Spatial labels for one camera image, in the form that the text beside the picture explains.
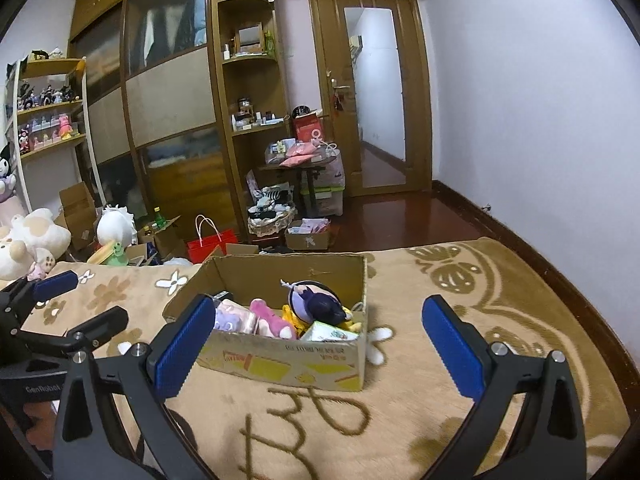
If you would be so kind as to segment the left hand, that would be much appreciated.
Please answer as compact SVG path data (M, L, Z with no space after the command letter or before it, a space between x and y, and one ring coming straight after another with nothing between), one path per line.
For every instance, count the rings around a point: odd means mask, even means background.
M54 402L26 403L23 412L32 421L25 432L29 444L38 451L52 451L58 410Z

